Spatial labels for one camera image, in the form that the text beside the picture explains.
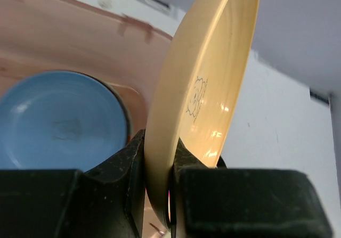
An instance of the cream plate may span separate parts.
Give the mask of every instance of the cream plate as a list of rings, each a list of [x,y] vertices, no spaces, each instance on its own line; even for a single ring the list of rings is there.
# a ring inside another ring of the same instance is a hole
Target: cream plate
[[[167,226],[168,177],[179,137],[215,167],[231,123],[259,0],[196,0],[166,55],[145,132],[148,197]]]

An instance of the blue bowl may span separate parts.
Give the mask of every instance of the blue bowl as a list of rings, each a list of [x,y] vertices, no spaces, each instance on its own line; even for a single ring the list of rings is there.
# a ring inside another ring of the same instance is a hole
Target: blue bowl
[[[127,142],[115,95],[76,72],[31,76],[0,99],[0,169],[80,169],[102,163]]]

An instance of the plate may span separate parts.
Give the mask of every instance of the plate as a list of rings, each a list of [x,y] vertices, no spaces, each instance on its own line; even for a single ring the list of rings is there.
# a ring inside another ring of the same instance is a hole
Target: plate
[[[125,146],[127,125],[120,102],[97,80],[33,75],[0,99],[0,169],[87,171]]]
[[[147,193],[165,226],[168,178],[179,138],[206,166],[218,162],[246,68],[258,2],[196,0],[169,47],[144,141]]]

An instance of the black object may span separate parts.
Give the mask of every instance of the black object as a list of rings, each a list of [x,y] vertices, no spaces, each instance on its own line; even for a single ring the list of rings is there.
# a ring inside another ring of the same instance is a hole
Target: black object
[[[0,237],[141,237],[143,143],[87,173],[0,171]],[[302,173],[208,169],[180,140],[170,176],[173,237],[332,237]]]

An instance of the cartoon drawing on plate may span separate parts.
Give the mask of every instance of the cartoon drawing on plate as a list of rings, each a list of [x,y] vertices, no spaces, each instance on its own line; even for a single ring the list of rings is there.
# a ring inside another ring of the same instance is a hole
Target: cartoon drawing on plate
[[[188,112],[190,116],[194,117],[193,122],[196,121],[197,116],[199,114],[201,104],[205,96],[207,81],[208,79],[204,81],[204,79],[197,77],[197,80],[194,83],[194,89],[190,96],[190,100],[187,104],[187,110],[186,110],[186,112]]]

